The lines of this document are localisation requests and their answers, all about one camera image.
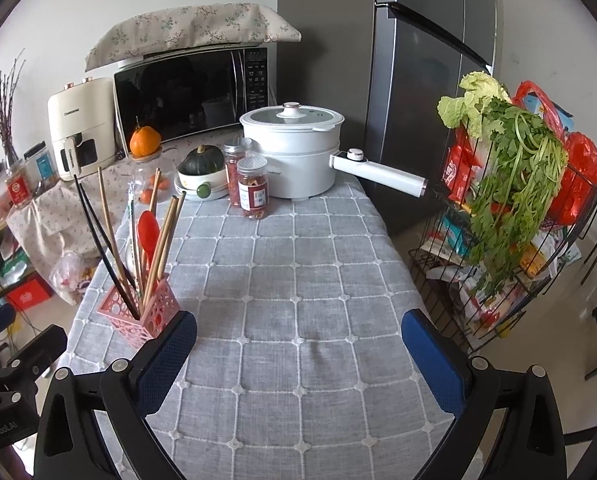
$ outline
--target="pink plastic basket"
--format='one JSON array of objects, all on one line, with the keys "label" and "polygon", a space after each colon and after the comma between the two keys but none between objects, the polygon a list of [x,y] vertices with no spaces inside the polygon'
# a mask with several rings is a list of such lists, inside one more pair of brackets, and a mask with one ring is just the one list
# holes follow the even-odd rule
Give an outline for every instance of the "pink plastic basket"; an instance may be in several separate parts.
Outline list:
[{"label": "pink plastic basket", "polygon": [[130,314],[116,287],[107,293],[98,312],[110,319],[131,346],[141,348],[147,340],[157,337],[180,309],[166,275],[158,283],[140,320]]}]

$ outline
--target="glass jar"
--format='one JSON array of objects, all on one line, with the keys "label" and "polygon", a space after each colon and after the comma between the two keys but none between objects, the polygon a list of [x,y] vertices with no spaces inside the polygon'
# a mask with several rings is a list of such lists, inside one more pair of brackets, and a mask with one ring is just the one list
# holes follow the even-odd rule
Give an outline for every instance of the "glass jar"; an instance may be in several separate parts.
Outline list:
[{"label": "glass jar", "polygon": [[58,182],[58,171],[44,140],[27,150],[22,158],[26,161],[27,176],[36,194],[47,191]]},{"label": "glass jar", "polygon": [[152,155],[133,157],[134,168],[132,171],[132,182],[134,185],[134,198],[138,203],[149,205],[152,200],[156,170],[161,170],[161,177],[158,181],[156,201],[165,202],[176,194],[174,179],[176,177],[176,165],[168,156],[162,156],[163,149],[159,148]]},{"label": "glass jar", "polygon": [[267,159],[261,155],[242,158],[236,163],[238,190],[243,215],[265,218],[270,204],[267,183]]},{"label": "glass jar", "polygon": [[240,192],[238,190],[238,170],[236,164],[242,158],[249,155],[252,149],[252,140],[249,137],[234,137],[228,140],[223,146],[225,154],[225,170],[227,173],[227,188],[229,189],[229,202],[232,205],[241,205]]},{"label": "glass jar", "polygon": [[14,207],[20,209],[31,202],[32,190],[23,161],[18,160],[5,168],[5,183]]}]

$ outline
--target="black chopstick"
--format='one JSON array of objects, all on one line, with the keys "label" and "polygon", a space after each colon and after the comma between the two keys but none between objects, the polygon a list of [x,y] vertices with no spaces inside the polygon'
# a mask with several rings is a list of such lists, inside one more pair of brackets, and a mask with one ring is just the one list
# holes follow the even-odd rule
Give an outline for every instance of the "black chopstick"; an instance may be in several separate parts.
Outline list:
[{"label": "black chopstick", "polygon": [[[105,245],[107,245],[107,248],[110,250],[110,253],[113,253],[112,244],[110,243],[110,239],[107,238],[107,233],[105,232],[105,229],[102,228],[101,221],[96,216],[96,212],[94,211],[94,208],[92,207],[92,203],[90,202],[90,199],[87,196],[85,189],[83,189],[83,184],[77,183],[76,185],[80,186],[81,190],[83,191],[83,198],[85,198],[85,203],[87,204],[87,206],[90,210],[90,214],[92,215],[92,218],[94,219],[96,228],[98,229],[99,233],[101,233],[101,235],[102,235],[102,240],[105,242]],[[122,265],[123,265],[123,270],[125,271],[125,275],[128,277],[128,282],[130,282],[130,285],[134,288],[134,290],[136,290],[136,282],[134,281],[132,273],[128,270],[128,268],[125,266],[125,264],[122,264]]]},{"label": "black chopstick", "polygon": [[87,211],[87,206],[85,205],[85,198],[83,198],[84,196],[86,196],[85,189],[83,189],[83,187],[79,183],[77,176],[74,176],[74,181],[76,183],[76,191],[78,192],[78,197],[81,201],[81,206],[83,207],[83,213],[85,213],[85,220],[87,221],[87,226],[90,228],[90,233],[92,233],[92,238],[94,239],[96,248],[98,249],[99,254],[101,255],[102,261],[105,264],[105,268],[107,269],[107,272],[110,274],[112,282],[114,282],[114,286],[116,287],[116,290],[120,294],[122,300],[125,302],[125,305],[127,306],[128,310],[131,312],[132,316],[134,316],[134,319],[139,320],[140,315],[134,309],[134,303],[132,303],[130,298],[128,298],[125,289],[123,289],[123,287],[120,285],[120,282],[118,281],[118,278],[114,273],[114,268],[110,264],[110,261],[107,259],[107,256],[105,256],[105,251],[102,248],[101,241],[99,240],[99,237],[96,234],[96,229],[94,228],[94,224],[92,224],[92,219],[90,218],[89,213]]}]

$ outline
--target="jar label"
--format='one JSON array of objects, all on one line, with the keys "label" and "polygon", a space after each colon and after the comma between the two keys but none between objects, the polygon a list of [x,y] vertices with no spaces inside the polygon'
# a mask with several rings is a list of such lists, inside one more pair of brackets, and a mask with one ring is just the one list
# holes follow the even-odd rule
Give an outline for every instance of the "jar label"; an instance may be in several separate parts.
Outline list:
[{"label": "jar label", "polygon": [[245,186],[238,183],[241,207],[246,211],[258,211],[267,205],[267,182],[258,186]]},{"label": "jar label", "polygon": [[30,190],[25,182],[25,177],[22,175],[19,175],[15,179],[9,181],[7,183],[7,190],[10,194],[12,202],[15,204],[25,202],[31,196]]},{"label": "jar label", "polygon": [[54,170],[52,170],[52,164],[50,162],[50,156],[47,153],[36,159],[36,165],[38,166],[40,177],[43,180],[47,180],[54,175]]}]

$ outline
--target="silver jar lid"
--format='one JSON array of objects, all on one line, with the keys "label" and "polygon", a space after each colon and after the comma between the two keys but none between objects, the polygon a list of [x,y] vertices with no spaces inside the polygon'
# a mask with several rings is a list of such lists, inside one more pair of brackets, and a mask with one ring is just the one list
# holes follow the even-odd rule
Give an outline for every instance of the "silver jar lid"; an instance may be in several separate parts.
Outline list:
[{"label": "silver jar lid", "polygon": [[245,153],[252,148],[252,140],[249,137],[234,137],[227,140],[223,145],[223,151],[227,155],[235,155],[236,153]]},{"label": "silver jar lid", "polygon": [[242,158],[236,163],[236,171],[244,176],[256,176],[267,166],[267,159],[261,155]]}]

